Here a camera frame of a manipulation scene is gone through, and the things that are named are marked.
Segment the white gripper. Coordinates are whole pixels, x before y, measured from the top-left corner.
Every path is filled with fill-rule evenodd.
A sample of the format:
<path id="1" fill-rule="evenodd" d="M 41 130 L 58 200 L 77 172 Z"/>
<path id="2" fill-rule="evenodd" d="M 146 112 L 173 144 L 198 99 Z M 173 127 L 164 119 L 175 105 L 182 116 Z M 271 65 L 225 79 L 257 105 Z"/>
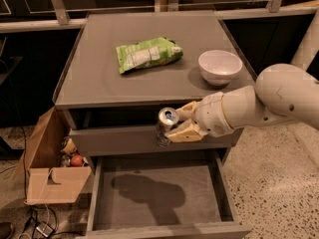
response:
<path id="1" fill-rule="evenodd" d="M 221 137 L 232 134 L 234 129 L 225 118 L 222 98 L 223 93 L 218 92 L 200 102 L 192 101 L 178 108 L 176 112 L 183 123 L 164 135 L 172 142 L 193 142 L 202 140 L 206 135 Z"/>

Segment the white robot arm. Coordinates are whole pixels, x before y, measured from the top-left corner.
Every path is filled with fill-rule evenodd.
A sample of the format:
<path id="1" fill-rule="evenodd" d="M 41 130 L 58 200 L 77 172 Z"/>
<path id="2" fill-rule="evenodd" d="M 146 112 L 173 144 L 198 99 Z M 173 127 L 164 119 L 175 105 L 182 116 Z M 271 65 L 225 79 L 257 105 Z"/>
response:
<path id="1" fill-rule="evenodd" d="M 172 142 L 295 121 L 319 129 L 319 82 L 295 65 L 275 64 L 264 69 L 253 86 L 208 95 L 176 112 L 180 125 L 165 134 Z"/>

